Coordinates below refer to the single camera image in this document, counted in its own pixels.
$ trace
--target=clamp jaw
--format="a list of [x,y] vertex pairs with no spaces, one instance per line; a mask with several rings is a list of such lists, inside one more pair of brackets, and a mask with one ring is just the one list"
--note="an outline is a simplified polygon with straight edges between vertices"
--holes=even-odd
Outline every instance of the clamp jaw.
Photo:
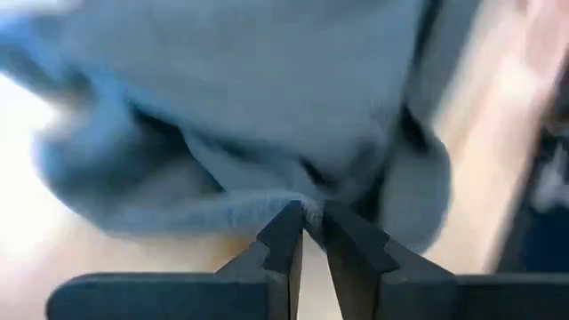
[[[288,204],[217,272],[91,274],[47,303],[49,320],[292,320],[304,212]],[[569,318],[569,276],[456,276],[359,215],[327,204],[324,246],[345,320]]]

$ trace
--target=light blue fabric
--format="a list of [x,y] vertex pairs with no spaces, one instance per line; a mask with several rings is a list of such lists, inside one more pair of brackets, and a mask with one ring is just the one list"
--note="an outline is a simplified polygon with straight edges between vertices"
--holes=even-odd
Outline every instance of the light blue fabric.
[[[82,104],[87,120],[41,140],[37,159],[53,192],[105,229],[252,230],[300,199],[316,232],[324,200],[371,196],[386,231],[422,251],[450,180],[425,124],[477,7],[443,2],[418,57],[430,5],[88,0],[5,28],[0,61]],[[423,147],[400,125],[404,104]]]

